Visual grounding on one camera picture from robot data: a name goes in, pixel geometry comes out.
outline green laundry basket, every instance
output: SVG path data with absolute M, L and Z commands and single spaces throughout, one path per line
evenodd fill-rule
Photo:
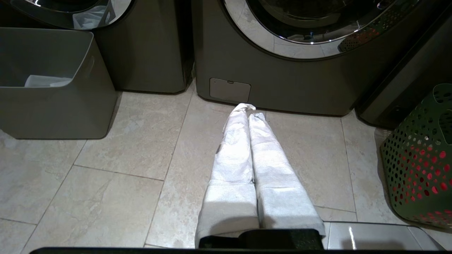
M 404 219 L 452 228 L 452 84 L 439 84 L 381 146 L 389 197 Z

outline black object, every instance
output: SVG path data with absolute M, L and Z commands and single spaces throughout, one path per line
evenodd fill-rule
M 322 238 L 314 229 L 250 230 L 238 238 L 207 236 L 200 249 L 323 249 Z
M 394 129 L 434 86 L 452 83 L 452 2 L 443 2 L 424 25 L 407 53 L 357 104 L 365 122 Z

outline white pants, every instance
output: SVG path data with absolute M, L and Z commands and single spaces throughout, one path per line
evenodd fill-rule
M 239 104 L 229 115 L 199 213 L 196 247 L 209 235 L 238 237 L 249 230 L 315 229 L 323 221 L 262 113 Z

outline washing machine door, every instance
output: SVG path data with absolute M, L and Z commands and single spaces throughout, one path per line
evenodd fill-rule
M 17 10 L 60 28 L 91 30 L 125 14 L 133 0 L 4 0 Z
M 420 0 L 224 0 L 261 49 L 293 59 L 338 55 L 380 36 Z

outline front-load washing machine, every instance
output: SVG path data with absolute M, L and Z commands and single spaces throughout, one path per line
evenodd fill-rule
M 186 88 L 193 66 L 189 1 L 3 0 L 3 3 L 49 28 L 92 31 L 117 89 L 174 93 Z M 22 23 L 36 27 L 30 22 Z
M 342 116 L 441 0 L 193 0 L 197 93 Z

